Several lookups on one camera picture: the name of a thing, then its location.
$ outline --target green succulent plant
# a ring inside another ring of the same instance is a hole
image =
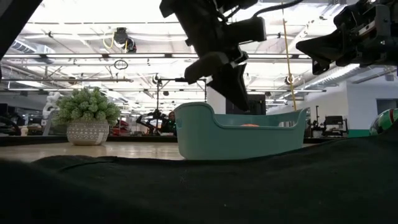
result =
[[[107,121],[114,126],[120,117],[120,109],[114,103],[108,103],[106,96],[101,96],[99,88],[94,91],[84,88],[74,90],[72,96],[64,96],[57,101],[59,112],[54,122],[68,124],[72,121]]]

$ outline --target cable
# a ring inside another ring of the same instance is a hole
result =
[[[228,16],[226,16],[225,17],[225,19],[230,19],[230,18],[232,18],[233,16],[235,16],[235,14],[237,13],[237,12],[239,12],[239,10],[241,10],[241,8],[238,6],[236,9],[234,9]]]
[[[292,2],[286,3],[286,4],[280,4],[280,5],[276,5],[276,6],[271,6],[271,7],[267,7],[264,9],[260,9],[258,10],[256,13],[254,13],[253,17],[257,17],[258,15],[265,13],[265,12],[271,12],[271,11],[275,11],[275,10],[279,10],[279,9],[286,9],[288,7],[292,7],[297,5],[298,3],[301,3],[303,0],[294,0]]]
[[[293,87],[293,77],[292,77],[292,73],[290,72],[289,48],[288,48],[288,45],[287,45],[286,21],[285,21],[285,14],[284,14],[283,8],[282,8],[282,22],[284,23],[285,48],[286,48],[286,58],[287,58],[287,71],[289,73],[290,91],[292,92],[293,108],[294,108],[294,110],[297,110],[296,97],[294,95],[294,87]]]
[[[104,43],[104,46],[105,46],[107,49],[111,49],[111,48],[113,47],[113,42],[114,42],[114,32],[113,32],[113,34],[112,34],[112,43],[111,43],[111,46],[108,46],[108,45],[106,44],[105,38],[102,39],[102,43]]]

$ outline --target ceiling light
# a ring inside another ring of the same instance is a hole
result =
[[[261,89],[261,90],[259,90],[259,89],[249,89],[248,90],[248,93],[250,94],[250,92],[274,92],[274,93],[285,93],[285,92],[287,92],[287,91],[289,91],[289,90],[273,90],[273,89]]]
[[[321,93],[326,92],[326,90],[295,90],[296,93]]]
[[[287,100],[272,100],[272,99],[266,99],[266,102],[286,102]]]
[[[286,58],[286,55],[284,54],[249,54],[249,58]]]
[[[75,89],[43,89],[44,91],[73,91]]]
[[[33,81],[16,81],[16,82],[20,83],[20,84],[24,84],[24,85],[29,85],[29,86],[32,86],[32,87],[38,87],[38,88],[45,86],[45,85],[43,85],[41,83],[33,82]]]
[[[172,54],[173,58],[198,58],[197,54]]]
[[[109,54],[110,58],[164,58],[164,54]]]
[[[305,59],[308,59],[308,58],[311,58],[311,57],[308,56],[308,55],[299,55],[298,58],[305,58]]]
[[[3,59],[7,58],[40,58],[37,54],[6,54]]]
[[[47,58],[102,58],[101,54],[47,54]]]
[[[9,91],[39,91],[39,89],[33,89],[33,88],[18,88],[18,89],[6,88],[6,90],[9,90]]]
[[[267,104],[267,106],[272,106],[272,105],[276,105],[276,106],[278,106],[278,105],[287,105],[287,103],[269,103],[269,104]]]

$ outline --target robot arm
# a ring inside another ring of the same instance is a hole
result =
[[[177,16],[199,60],[185,70],[189,84],[201,77],[212,76],[208,84],[242,110],[248,110],[243,73],[248,59],[239,45],[266,40],[265,23],[261,17],[228,24],[224,12],[236,8],[246,9],[257,0],[162,0],[160,11],[164,17]]]
[[[147,122],[144,123],[142,121],[143,118],[147,118]],[[162,124],[164,124],[165,122],[168,121],[167,115],[162,114],[158,109],[156,109],[154,112],[140,115],[140,117],[138,117],[136,119],[136,123],[144,125],[145,127],[149,128],[150,132],[152,133],[156,129],[156,127],[151,125],[150,122],[155,119],[162,120]]]
[[[397,9],[393,0],[359,0],[334,18],[334,32],[298,42],[296,48],[312,58],[314,75],[327,71],[333,62],[342,67],[398,65]]]

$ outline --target plastic basket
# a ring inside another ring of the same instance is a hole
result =
[[[197,102],[177,107],[175,117],[178,148],[184,158],[248,159],[301,148],[306,110],[276,115],[214,114],[210,105]],[[285,122],[293,126],[281,127]]]

